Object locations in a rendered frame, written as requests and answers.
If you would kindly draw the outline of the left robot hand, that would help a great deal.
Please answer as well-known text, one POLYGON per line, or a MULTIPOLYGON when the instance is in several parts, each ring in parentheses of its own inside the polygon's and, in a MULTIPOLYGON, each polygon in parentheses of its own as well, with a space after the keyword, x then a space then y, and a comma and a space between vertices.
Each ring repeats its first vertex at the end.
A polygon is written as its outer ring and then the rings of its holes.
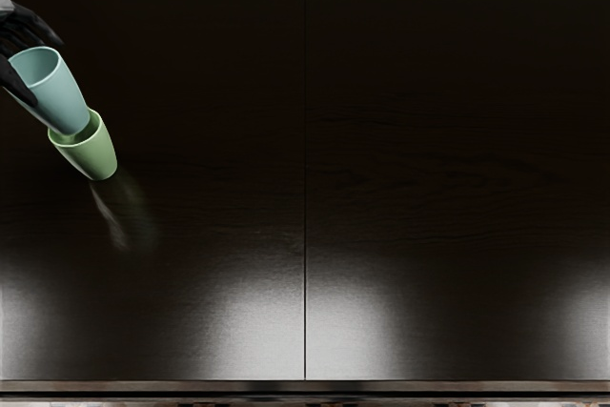
POLYGON ((0 0, 0 87, 31 108, 38 100, 11 65, 9 58, 37 46, 61 47, 64 41, 33 10, 12 0, 0 0))

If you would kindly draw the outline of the teal blue cup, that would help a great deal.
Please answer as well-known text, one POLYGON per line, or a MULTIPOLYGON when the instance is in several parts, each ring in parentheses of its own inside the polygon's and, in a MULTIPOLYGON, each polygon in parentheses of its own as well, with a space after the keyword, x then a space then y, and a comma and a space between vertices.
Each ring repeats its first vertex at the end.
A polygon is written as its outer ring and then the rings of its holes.
POLYGON ((82 131, 90 121, 88 107, 60 53, 49 47, 20 51, 9 58, 11 66, 36 96, 35 108, 9 91, 26 111, 49 129, 65 135, 82 131))

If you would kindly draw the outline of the light green cup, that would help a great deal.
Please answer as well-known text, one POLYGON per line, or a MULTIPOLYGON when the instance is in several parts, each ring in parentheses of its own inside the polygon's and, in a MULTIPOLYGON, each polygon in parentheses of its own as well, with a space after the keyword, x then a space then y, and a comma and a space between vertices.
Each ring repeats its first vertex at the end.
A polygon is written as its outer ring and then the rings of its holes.
POLYGON ((109 131, 98 112, 89 108, 90 121, 75 134, 63 134, 48 128, 48 139, 59 153, 89 180, 101 181, 118 168, 109 131))

